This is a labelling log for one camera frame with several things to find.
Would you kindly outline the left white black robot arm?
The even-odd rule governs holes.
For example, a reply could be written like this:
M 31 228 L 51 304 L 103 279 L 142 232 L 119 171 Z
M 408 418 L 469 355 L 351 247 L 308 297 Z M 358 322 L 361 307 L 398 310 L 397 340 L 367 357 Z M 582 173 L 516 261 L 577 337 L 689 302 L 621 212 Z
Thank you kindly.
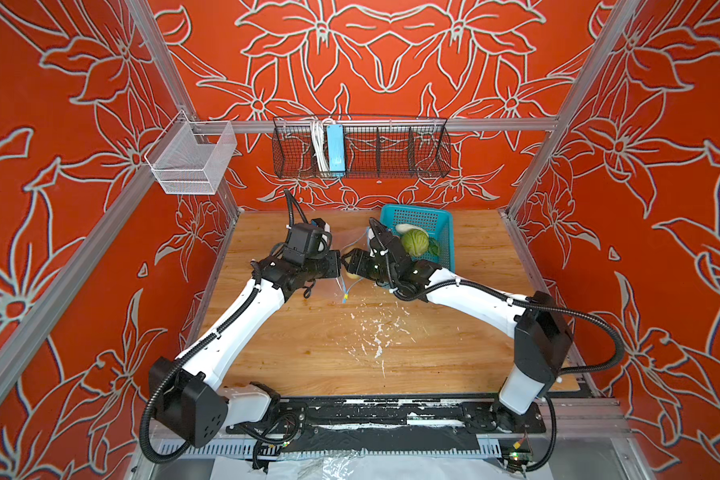
M 220 429 L 260 421 L 268 404 L 242 411 L 219 394 L 223 380 L 258 329 L 296 292 L 309 297 L 322 279 L 340 275 L 340 253 L 321 218 L 310 220 L 291 192 L 285 194 L 286 238 L 262 260 L 241 294 L 210 329 L 174 359 L 150 368 L 149 399 L 139 424 L 142 455 L 154 464 L 178 459 L 207 444 Z

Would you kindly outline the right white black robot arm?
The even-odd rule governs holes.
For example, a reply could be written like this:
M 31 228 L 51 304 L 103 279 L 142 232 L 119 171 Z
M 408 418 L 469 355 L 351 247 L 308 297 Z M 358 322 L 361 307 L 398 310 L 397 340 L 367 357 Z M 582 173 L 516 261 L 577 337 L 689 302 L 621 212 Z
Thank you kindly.
M 415 259 L 405 250 L 402 238 L 376 219 L 369 220 L 369 230 L 366 249 L 355 248 L 341 256 L 348 273 L 390 289 L 400 301 L 429 302 L 467 314 L 513 340 L 513 367 L 498 394 L 503 411 L 523 415 L 559 377 L 609 370 L 625 356 L 620 334 L 594 314 L 560 307 L 540 291 L 530 297 L 507 293 L 463 278 L 435 262 Z M 574 343 L 566 317 L 602 329 L 613 342 L 613 354 L 597 364 L 566 367 Z

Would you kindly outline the green cabbage toy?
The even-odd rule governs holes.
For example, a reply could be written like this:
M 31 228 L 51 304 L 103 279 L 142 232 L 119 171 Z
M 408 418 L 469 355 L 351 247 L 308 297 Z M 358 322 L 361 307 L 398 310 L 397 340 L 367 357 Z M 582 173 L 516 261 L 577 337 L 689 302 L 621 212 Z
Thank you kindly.
M 412 257 L 421 257 L 428 253 L 430 238 L 426 231 L 411 229 L 401 236 L 401 243 L 406 253 Z

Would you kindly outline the clear zip top bag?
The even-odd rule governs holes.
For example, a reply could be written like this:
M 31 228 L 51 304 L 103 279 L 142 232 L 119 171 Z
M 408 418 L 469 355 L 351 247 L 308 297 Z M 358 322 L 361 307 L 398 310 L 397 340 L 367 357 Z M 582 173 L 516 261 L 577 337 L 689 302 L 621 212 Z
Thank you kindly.
M 332 248 L 338 250 L 341 256 L 355 248 L 366 249 L 369 242 L 369 231 L 369 227 L 341 230 L 333 235 Z M 340 267 L 340 276 L 336 279 L 336 283 L 342 304 L 348 302 L 352 289 L 362 280 L 362 277 L 349 273 L 344 266 Z

